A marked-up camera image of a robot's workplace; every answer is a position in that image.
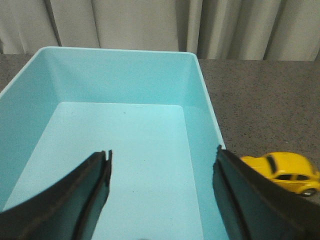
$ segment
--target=yellow toy car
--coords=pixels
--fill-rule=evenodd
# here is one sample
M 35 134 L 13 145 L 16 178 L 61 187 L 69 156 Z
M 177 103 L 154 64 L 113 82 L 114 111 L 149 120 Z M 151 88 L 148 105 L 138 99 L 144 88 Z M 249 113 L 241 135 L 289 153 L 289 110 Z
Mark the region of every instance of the yellow toy car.
M 288 191 L 304 197 L 320 191 L 320 172 L 304 156 L 293 152 L 271 152 L 241 160 L 258 173 Z

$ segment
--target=toy car wheel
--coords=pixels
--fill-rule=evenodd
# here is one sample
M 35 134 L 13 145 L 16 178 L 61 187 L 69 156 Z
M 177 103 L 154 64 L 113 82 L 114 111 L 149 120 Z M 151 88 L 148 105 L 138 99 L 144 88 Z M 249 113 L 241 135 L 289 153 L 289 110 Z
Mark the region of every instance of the toy car wheel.
M 315 190 L 314 188 L 310 188 L 310 189 L 306 189 L 304 190 L 301 195 L 303 197 L 310 197 L 312 195 L 314 195 L 317 192 L 317 190 Z

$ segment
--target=light blue plastic bin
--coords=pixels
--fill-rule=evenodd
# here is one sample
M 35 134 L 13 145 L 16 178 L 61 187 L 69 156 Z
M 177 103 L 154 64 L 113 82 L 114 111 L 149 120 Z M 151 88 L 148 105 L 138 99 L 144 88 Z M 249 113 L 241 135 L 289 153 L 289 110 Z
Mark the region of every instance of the light blue plastic bin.
M 0 93 L 0 210 L 112 149 L 92 239 L 228 239 L 212 188 L 218 145 L 195 55 L 45 47 Z

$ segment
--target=gray countertop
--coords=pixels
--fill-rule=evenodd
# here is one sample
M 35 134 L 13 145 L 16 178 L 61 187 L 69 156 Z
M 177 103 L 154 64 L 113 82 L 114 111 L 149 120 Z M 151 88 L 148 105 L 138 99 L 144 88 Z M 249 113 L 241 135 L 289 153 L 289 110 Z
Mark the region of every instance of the gray countertop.
M 30 57 L 0 54 L 0 91 Z M 227 149 L 300 153 L 320 169 L 320 61 L 199 62 Z

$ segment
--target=curtain fold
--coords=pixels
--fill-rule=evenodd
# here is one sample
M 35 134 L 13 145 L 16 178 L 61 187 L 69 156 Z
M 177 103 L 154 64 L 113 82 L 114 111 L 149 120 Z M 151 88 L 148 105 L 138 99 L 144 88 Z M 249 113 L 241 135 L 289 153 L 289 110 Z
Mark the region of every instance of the curtain fold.
M 1 0 L 0 52 L 44 46 L 314 61 L 320 0 Z

